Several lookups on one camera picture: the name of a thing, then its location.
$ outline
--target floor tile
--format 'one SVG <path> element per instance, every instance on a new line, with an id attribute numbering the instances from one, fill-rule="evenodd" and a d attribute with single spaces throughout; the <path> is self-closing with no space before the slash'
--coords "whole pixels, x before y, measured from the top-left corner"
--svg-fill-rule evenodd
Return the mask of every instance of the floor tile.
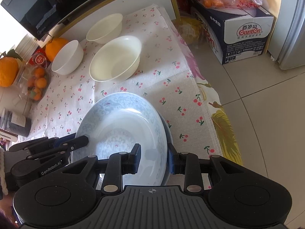
<path id="1" fill-rule="evenodd" d="M 281 70 L 270 54 L 239 60 L 224 65 L 239 95 L 244 97 L 305 72 L 305 65 Z"/>
<path id="2" fill-rule="evenodd" d="M 299 227 L 305 228 L 305 211 L 286 226 L 289 229 L 298 229 Z"/>
<path id="3" fill-rule="evenodd" d="M 204 42 L 198 49 L 190 47 L 201 74 L 219 94 L 221 104 L 240 99 L 234 84 L 209 45 Z"/>
<path id="4" fill-rule="evenodd" d="M 305 73 L 242 100 L 263 152 L 269 178 L 292 196 L 287 223 L 305 210 Z"/>
<path id="5" fill-rule="evenodd" d="M 228 103 L 223 108 L 233 127 L 243 165 L 267 177 L 260 145 L 242 100 Z"/>

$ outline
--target cherry print tablecloth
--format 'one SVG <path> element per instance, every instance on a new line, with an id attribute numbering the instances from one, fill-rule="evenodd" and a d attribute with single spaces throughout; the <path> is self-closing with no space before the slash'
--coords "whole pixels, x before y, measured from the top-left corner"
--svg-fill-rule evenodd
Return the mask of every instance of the cherry print tablecloth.
<path id="1" fill-rule="evenodd" d="M 178 152 L 192 152 L 199 158 L 222 155 L 213 125 L 213 115 L 219 117 L 216 110 L 221 110 L 219 99 L 211 99 L 215 109 L 211 111 L 204 89 L 214 89 L 201 76 L 193 55 L 167 17 L 156 5 L 124 17 L 121 35 L 138 37 L 143 48 L 139 68 L 122 83 L 98 83 L 90 78 L 90 62 L 102 45 L 83 40 L 83 61 L 70 75 L 51 73 L 44 98 L 30 110 L 30 135 L 19 137 L 18 142 L 74 133 L 96 101 L 110 93 L 127 91 L 145 97 L 163 115 Z M 181 181 L 176 176 L 169 183 Z"/>

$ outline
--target blue and white plate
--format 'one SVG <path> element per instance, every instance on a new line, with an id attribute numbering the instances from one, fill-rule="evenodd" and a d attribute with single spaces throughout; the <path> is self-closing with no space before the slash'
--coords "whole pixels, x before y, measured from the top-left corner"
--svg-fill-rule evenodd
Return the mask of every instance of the blue and white plate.
<path id="1" fill-rule="evenodd" d="M 138 173 L 123 176 L 125 185 L 161 185 L 167 164 L 167 138 L 155 108 L 143 97 L 128 92 L 105 96 L 88 111 L 75 137 L 86 135 L 89 144 L 73 151 L 72 162 L 88 155 L 106 159 L 130 152 L 141 144 Z"/>

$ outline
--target bowl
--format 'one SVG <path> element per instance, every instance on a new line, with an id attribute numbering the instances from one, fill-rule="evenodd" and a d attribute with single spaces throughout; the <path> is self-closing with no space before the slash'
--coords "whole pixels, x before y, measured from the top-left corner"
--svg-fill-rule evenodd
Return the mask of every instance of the bowl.
<path id="1" fill-rule="evenodd" d="M 60 75 L 72 73 L 83 60 L 83 48 L 77 40 L 70 41 L 56 55 L 52 71 Z"/>
<path id="2" fill-rule="evenodd" d="M 167 164 L 167 138 L 155 108 L 143 97 L 118 92 L 96 102 L 87 112 L 75 137 L 86 135 L 89 143 L 72 153 L 72 162 L 88 155 L 107 159 L 116 152 L 130 152 L 141 144 L 138 173 L 123 176 L 124 185 L 161 185 Z"/>
<path id="3" fill-rule="evenodd" d="M 135 36 L 121 36 L 104 45 L 89 67 L 97 82 L 122 82 L 132 76 L 140 63 L 141 41 Z"/>
<path id="4" fill-rule="evenodd" d="M 106 44 L 119 36 L 122 30 L 123 15 L 111 14 L 95 23 L 87 33 L 86 39 Z"/>

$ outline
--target cream bowl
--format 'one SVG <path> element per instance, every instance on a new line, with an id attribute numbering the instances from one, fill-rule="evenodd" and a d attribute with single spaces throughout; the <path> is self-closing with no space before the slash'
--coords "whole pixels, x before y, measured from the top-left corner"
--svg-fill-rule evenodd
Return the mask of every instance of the cream bowl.
<path id="1" fill-rule="evenodd" d="M 121 82 L 132 76 L 140 63 L 141 41 L 135 36 L 121 36 L 105 44 L 89 67 L 97 82 Z"/>
<path id="2" fill-rule="evenodd" d="M 106 44 L 119 36 L 122 30 L 123 15 L 111 14 L 95 23 L 87 33 L 86 39 Z"/>
<path id="3" fill-rule="evenodd" d="M 60 75 L 72 73 L 83 60 L 83 48 L 77 40 L 70 41 L 56 55 L 52 71 Z"/>

